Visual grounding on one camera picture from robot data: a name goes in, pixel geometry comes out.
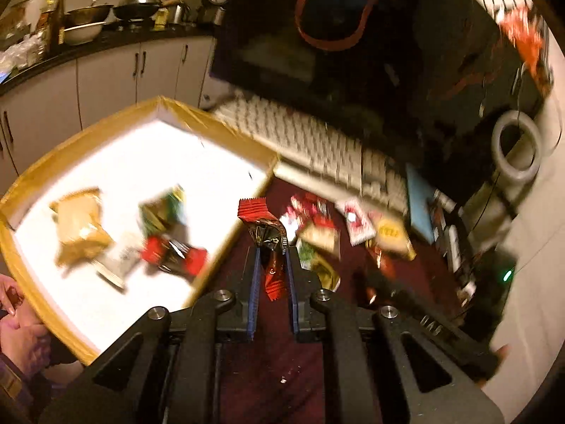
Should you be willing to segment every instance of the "black countertop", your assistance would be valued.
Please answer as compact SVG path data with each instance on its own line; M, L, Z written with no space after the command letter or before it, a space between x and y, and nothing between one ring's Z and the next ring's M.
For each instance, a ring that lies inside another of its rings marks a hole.
M44 59L31 67L16 71L14 70L10 77L0 84L0 96L7 93L14 87L22 84L26 80L33 78L50 68L64 64L73 59L78 59L95 52L105 51L106 49L117 48L125 45L133 45L144 41L152 41L166 38L182 38L185 36L213 36L214 31L211 28L202 27L182 27L174 26L166 28L162 31L152 31L148 29L139 29L136 31L124 30L103 30L94 41L79 46L63 45L61 53L58 55Z

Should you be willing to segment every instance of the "white cabinet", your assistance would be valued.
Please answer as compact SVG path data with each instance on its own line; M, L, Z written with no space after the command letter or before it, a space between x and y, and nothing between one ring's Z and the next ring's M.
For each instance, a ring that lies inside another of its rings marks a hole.
M212 40L211 36L183 40L183 53L174 93L175 100L198 107Z
M180 38L141 44L137 74L138 102L157 95L174 98L184 45L184 39Z
M212 42L211 36L163 39L78 59L83 129L158 95L197 107Z
M2 127L19 173L80 132L76 61L54 67L0 100Z
M222 100L233 96L235 87L227 81L212 78L210 76L210 68L214 60L214 50L216 49L216 40L213 40L210 55L208 56L208 65L204 74L204 81L202 82L202 89L200 93L200 100L198 102L199 108L208 110L217 105Z
M136 102L139 44L78 59L78 104L83 129Z
M10 185L18 178L8 152L4 133L0 132L0 196L4 196Z

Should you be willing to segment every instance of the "kettle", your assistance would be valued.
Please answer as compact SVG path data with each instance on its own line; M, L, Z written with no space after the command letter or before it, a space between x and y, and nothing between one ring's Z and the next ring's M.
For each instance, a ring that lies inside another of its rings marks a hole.
M190 8L186 3L179 0L168 1L163 4L163 8L169 11L168 24L187 24L189 22Z

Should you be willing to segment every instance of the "metal bowl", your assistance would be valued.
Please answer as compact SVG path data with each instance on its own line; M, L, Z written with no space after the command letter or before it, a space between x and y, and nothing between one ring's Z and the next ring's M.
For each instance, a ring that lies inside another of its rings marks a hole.
M70 29L65 29L65 43L70 46L88 43L96 38L102 31L104 22L94 24L77 25Z
M65 27L71 28L76 27L77 25L104 22L112 7L113 5L111 4L103 4L98 6L88 6L87 8L73 9L65 15Z

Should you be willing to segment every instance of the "keyboard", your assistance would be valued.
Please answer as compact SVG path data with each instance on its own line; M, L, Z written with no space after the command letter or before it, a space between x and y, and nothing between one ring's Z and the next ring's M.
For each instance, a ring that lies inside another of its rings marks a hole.
M352 193L408 214L406 180L383 153L363 148L317 118L273 100L236 92L210 113L279 153L287 161L343 185Z

